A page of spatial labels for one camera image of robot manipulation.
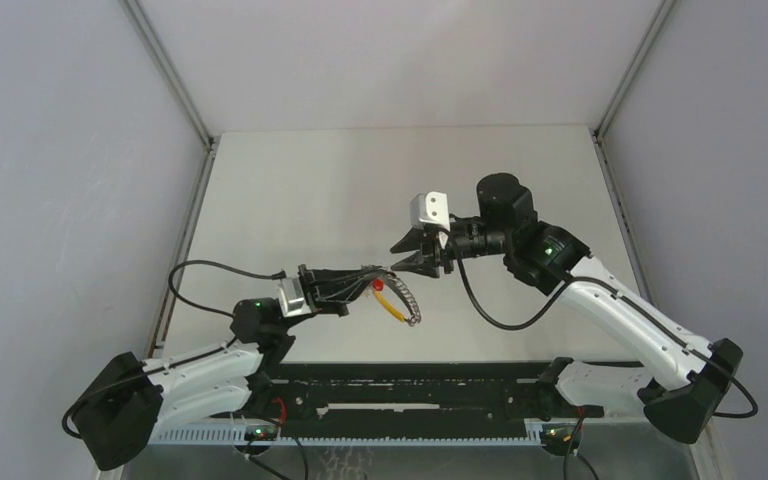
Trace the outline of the metal keyring with small rings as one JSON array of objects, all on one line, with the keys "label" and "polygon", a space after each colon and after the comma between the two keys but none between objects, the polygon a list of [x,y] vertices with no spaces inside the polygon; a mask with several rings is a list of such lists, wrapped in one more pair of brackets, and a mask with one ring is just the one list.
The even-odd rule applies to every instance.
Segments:
[{"label": "metal keyring with small rings", "polygon": [[367,266],[370,280],[366,291],[393,318],[409,327],[422,320],[422,313],[415,295],[407,284],[392,270],[380,266]]}]

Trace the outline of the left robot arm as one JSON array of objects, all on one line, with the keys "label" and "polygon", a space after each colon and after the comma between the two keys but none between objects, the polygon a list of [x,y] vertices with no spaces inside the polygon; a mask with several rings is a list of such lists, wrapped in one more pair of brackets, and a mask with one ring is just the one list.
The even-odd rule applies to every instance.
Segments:
[{"label": "left robot arm", "polygon": [[223,311],[230,339],[165,358],[119,354],[66,409],[62,430],[84,443],[100,470],[125,465],[160,434],[194,421],[241,410],[265,414],[273,401],[271,376],[296,340],[290,331],[306,320],[346,316],[366,292],[404,324],[421,319],[415,297],[387,267],[237,273],[275,283],[277,295],[244,299]]}]

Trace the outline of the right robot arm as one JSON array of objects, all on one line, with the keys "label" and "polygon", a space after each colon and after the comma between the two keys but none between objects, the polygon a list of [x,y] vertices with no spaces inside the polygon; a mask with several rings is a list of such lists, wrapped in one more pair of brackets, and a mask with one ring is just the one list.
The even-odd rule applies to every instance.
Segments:
[{"label": "right robot arm", "polygon": [[463,272],[468,259],[500,256],[516,280],[549,304],[577,309],[635,359],[632,367],[553,360],[537,381],[541,419],[599,408],[642,416],[670,439],[695,443],[737,384],[742,349],[682,327],[627,288],[583,241],[539,219],[531,191],[516,176],[487,175],[476,196],[478,214],[461,218],[444,193],[416,195],[410,230],[393,246],[401,255],[396,269],[437,278]]}]

